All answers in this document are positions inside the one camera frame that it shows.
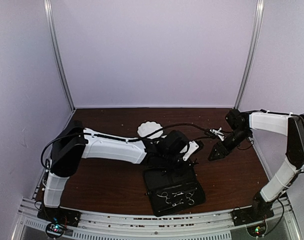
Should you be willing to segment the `silver pointed scissors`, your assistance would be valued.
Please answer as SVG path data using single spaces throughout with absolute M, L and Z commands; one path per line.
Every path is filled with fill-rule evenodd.
M 162 192 L 162 193 L 157 193 L 156 195 L 157 195 L 158 197 L 160 197 L 160 198 L 164 198 L 164 199 L 165 199 L 165 202 L 166 202 L 167 204 L 171 204 L 171 199 L 170 199 L 170 197 L 169 197 L 168 192 L 164 191 L 164 192 Z

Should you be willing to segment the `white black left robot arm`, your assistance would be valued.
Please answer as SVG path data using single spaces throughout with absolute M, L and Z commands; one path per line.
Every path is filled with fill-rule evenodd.
M 73 121 L 53 140 L 50 157 L 43 164 L 48 171 L 44 189 L 44 214 L 59 222 L 64 212 L 59 207 L 68 179 L 74 175 L 82 159 L 109 159 L 155 168 L 179 168 L 201 149 L 196 140 L 146 121 L 137 128 L 138 137 L 123 137 L 94 131 Z

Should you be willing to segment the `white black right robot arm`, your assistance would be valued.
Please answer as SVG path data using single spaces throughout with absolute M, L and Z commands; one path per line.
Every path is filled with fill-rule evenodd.
M 246 138 L 252 138 L 253 131 L 278 134 L 286 144 L 284 147 L 261 154 L 263 159 L 271 157 L 277 160 L 279 168 L 252 199 L 248 216 L 251 220 L 258 221 L 270 211 L 272 204 L 286 192 L 304 168 L 304 113 L 297 115 L 262 109 L 240 112 L 232 109 L 225 119 L 232 131 L 228 136 L 223 136 L 220 130 L 212 131 L 221 140 L 213 146 L 208 157 L 209 161 L 227 157 Z

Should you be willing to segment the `black zip tool case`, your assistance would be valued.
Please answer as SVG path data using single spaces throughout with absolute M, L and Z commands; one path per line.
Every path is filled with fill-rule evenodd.
M 163 172 L 156 169 L 147 169 L 143 171 L 143 180 L 146 187 L 146 195 L 149 198 L 152 212 L 156 217 L 176 214 L 206 202 L 205 192 L 197 180 L 194 169 L 190 169 L 183 175 L 177 175 L 173 172 Z M 195 200 L 194 205 L 181 204 L 172 206 L 179 201 L 180 197 L 174 198 L 173 193 L 195 191 L 192 197 Z M 156 194 L 168 192 L 171 204 L 167 204 L 164 198 Z

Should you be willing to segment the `silver thinning scissors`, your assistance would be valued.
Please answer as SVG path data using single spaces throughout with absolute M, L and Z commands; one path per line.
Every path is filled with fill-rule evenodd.
M 173 207 L 182 205 L 182 204 L 188 204 L 189 206 L 192 206 L 195 204 L 195 200 L 192 198 L 194 196 L 195 191 L 180 191 L 173 193 L 172 196 L 174 198 L 180 197 L 179 201 L 172 204 Z

